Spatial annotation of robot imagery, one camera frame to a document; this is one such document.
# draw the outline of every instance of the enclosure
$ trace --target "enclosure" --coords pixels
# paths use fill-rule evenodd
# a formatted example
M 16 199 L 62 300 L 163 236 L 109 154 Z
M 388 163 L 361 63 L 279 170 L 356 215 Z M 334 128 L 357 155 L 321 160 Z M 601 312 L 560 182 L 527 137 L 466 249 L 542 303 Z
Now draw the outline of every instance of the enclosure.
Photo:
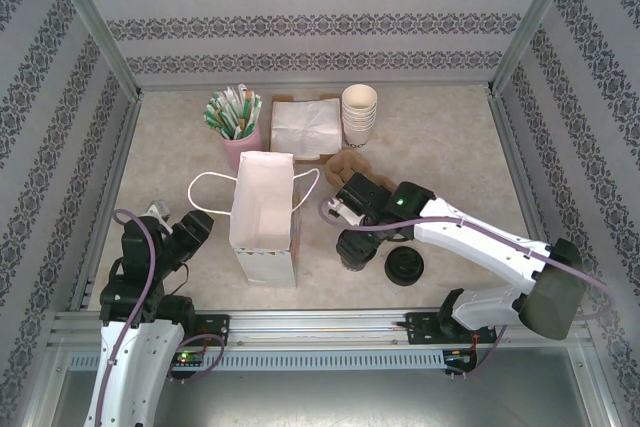
M 195 175 L 231 173 L 201 115 L 212 91 L 238 83 L 263 96 L 265 141 L 273 96 L 371 85 L 378 119 L 359 151 L 376 172 L 516 235 L 573 242 L 616 306 L 575 322 L 562 342 L 512 327 L 482 376 L 449 383 L 439 364 L 410 360 L 447 346 L 411 346 L 395 322 L 437 310 L 451 289 L 504 281 L 416 242 L 425 274 L 410 287 L 385 277 L 390 244 L 347 271 L 339 230 L 317 217 L 335 193 L 322 179 L 301 211 L 296 289 L 250 286 L 228 219 L 214 216 L 181 294 L 230 315 L 229 360 L 200 387 L 165 388 L 157 425 L 640 425 L 639 2 L 1 0 L 0 425 L 82 425 L 99 295 L 122 251 L 111 212 L 164 199 L 177 221 Z M 233 201 L 220 180 L 194 195 L 216 208 Z M 173 274 L 167 291 L 183 280 Z M 606 302 L 588 289 L 583 308 Z M 253 366 L 278 356 L 362 368 L 318 368 L 314 379 L 302 363 Z M 271 400 L 260 400 L 267 385 Z M 396 396 L 403 385 L 416 394 Z M 368 390 L 349 398 L 359 386 Z M 243 411 L 242 395 L 253 407 Z M 546 418 L 523 402 L 532 397 Z

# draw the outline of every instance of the black plastic part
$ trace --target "black plastic part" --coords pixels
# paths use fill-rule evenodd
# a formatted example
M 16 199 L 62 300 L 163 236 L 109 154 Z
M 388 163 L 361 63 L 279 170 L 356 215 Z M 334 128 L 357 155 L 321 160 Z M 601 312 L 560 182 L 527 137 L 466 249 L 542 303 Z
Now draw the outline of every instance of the black plastic part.
M 338 237 L 336 252 L 347 269 L 359 271 L 375 257 L 379 245 L 380 240 L 372 234 L 343 230 Z
M 437 315 L 437 322 L 440 326 L 440 331 L 449 339 L 466 340 L 469 330 L 460 325 L 453 318 L 453 306 L 458 300 L 458 297 L 464 292 L 464 289 L 454 289 L 442 302 L 440 310 Z
M 436 194 L 429 189 L 420 187 L 413 182 L 401 182 L 382 211 L 385 223 L 401 222 L 420 218 L 420 212 L 430 200 L 435 200 Z M 403 237 L 413 240 L 413 226 L 399 229 L 397 232 Z
M 196 311 L 191 297 L 165 295 L 158 305 L 156 318 L 181 324 L 186 337 L 191 337 L 195 332 Z
M 478 365 L 478 355 L 471 349 L 443 350 L 444 363 L 453 369 L 445 369 L 447 375 L 462 375 L 460 371 L 469 373 Z
M 228 315 L 222 314 L 198 314 L 194 316 L 194 327 L 193 331 L 189 334 L 185 334 L 185 339 L 187 340 L 189 337 L 193 337 L 194 335 L 199 334 L 215 334 L 224 340 L 224 345 L 226 346 L 229 342 L 229 327 L 231 323 L 231 317 Z M 218 343 L 214 340 L 207 339 L 199 339 L 195 342 L 189 344 L 189 347 L 204 347 L 206 345 L 210 345 L 215 347 Z M 182 357 L 180 352 L 176 352 L 171 360 L 171 368 L 174 367 L 185 367 L 187 369 L 193 370 L 181 370 L 171 372 L 171 376 L 175 379 L 187 379 L 191 377 L 204 362 L 204 355 L 202 352 L 189 352 L 186 362 L 182 362 Z
M 424 272 L 424 260 L 411 247 L 397 247 L 389 252 L 384 272 L 391 282 L 402 287 L 415 284 Z
M 134 327 L 141 322 L 153 322 L 157 318 L 162 303 L 166 304 L 162 308 L 161 315 L 166 317 L 160 318 L 172 320 L 174 316 L 184 313 L 186 305 L 184 301 L 176 301 L 174 296 L 165 297 L 162 281 L 171 272 L 178 270 L 197 252 L 209 237 L 213 227 L 211 217 L 205 212 L 193 210 L 185 215 L 180 222 L 173 225 L 171 235 L 163 238 L 161 231 L 164 228 L 158 219 L 142 216 L 140 220 L 151 234 L 156 254 L 156 265 L 147 297 L 133 321 Z M 124 321 L 129 317 L 142 294 L 149 275 L 149 245 L 142 230 L 133 220 L 125 224 L 121 242 L 123 257 L 114 262 L 109 272 L 109 283 L 100 293 L 100 305 L 102 306 L 100 320 L 104 322 Z M 117 274 L 120 266 L 122 266 L 123 273 Z M 186 299 L 186 297 L 179 296 L 175 296 L 175 298 Z
M 193 335 L 215 334 L 222 337 L 224 345 L 229 341 L 229 324 L 231 317 L 222 314 L 198 314 Z M 196 340 L 190 346 L 202 346 L 206 340 Z M 215 341 L 207 342 L 208 345 L 216 345 Z
M 567 240 L 558 239 L 549 257 L 582 271 L 578 248 Z M 580 306 L 584 290 L 582 280 L 546 264 L 522 303 L 518 317 L 535 333 L 548 339 L 564 340 Z
M 375 225 L 380 221 L 380 211 L 389 197 L 391 192 L 374 184 L 359 172 L 353 174 L 336 194 L 336 198 L 356 215 L 364 215 L 368 225 Z
M 458 328 L 453 334 L 450 330 L 443 331 L 438 315 L 436 312 L 409 312 L 405 315 L 405 322 L 398 323 L 398 326 L 407 329 L 409 345 L 472 344 L 473 331 L 457 322 Z M 492 344 L 496 340 L 495 329 L 483 327 L 475 333 L 478 335 L 478 343 Z

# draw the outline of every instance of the black lid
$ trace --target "black lid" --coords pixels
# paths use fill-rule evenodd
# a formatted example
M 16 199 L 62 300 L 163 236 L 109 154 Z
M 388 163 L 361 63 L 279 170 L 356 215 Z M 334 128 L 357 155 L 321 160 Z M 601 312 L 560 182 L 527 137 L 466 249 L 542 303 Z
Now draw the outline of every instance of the black lid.
M 417 250 L 397 247 L 389 252 L 384 271 L 391 282 L 407 287 L 415 284 L 424 272 L 424 261 Z

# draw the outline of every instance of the pink cup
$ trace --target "pink cup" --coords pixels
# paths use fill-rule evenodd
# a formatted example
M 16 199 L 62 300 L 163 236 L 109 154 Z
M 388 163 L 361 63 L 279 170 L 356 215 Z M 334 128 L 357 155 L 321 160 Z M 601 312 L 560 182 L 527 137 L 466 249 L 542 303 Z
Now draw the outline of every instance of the pink cup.
M 240 166 L 240 154 L 242 152 L 259 151 L 262 152 L 262 140 L 260 140 L 260 128 L 256 124 L 253 132 L 248 137 L 239 140 L 227 140 L 222 138 L 224 149 L 227 153 L 227 163 L 236 174 Z

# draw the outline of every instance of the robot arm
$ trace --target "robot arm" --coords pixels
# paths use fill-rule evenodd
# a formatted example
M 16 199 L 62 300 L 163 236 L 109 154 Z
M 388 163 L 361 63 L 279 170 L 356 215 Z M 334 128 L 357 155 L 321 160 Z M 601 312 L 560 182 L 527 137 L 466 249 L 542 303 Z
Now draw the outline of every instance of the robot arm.
M 540 260 L 554 259 L 581 270 L 577 248 L 559 239 L 551 245 L 504 232 L 477 220 L 444 199 L 410 182 L 389 192 L 356 173 L 329 202 L 329 213 L 351 225 L 394 224 L 419 218 L 446 217 L 448 222 L 360 232 L 345 230 L 336 246 L 343 264 L 360 270 L 385 240 L 407 240 L 434 244 L 459 254 L 502 277 L 509 285 L 481 291 L 456 289 L 445 299 L 439 314 L 442 332 L 455 336 L 490 325 L 524 324 L 551 339 L 566 338 L 584 293 L 583 283 L 571 274 Z M 465 227 L 465 222 L 484 228 L 491 235 Z M 505 245 L 507 239 L 522 247 L 518 252 Z
M 85 427 L 152 426 L 176 349 L 185 334 L 190 336 L 195 330 L 193 302 L 189 297 L 165 295 L 163 280 L 207 240 L 213 219 L 194 210 L 169 227 L 168 218 L 169 211 L 162 201 L 152 203 L 139 217 L 153 240 L 156 263 L 149 292 L 128 329 L 126 321 L 149 277 L 150 252 L 140 227 L 134 221 L 124 225 L 123 256 L 115 261 L 109 283 L 100 294 L 100 364 Z M 124 339 L 114 353 L 123 329 L 127 329 Z M 101 389 L 109 364 L 111 372 L 106 387 Z M 100 419 L 96 419 L 98 403 Z

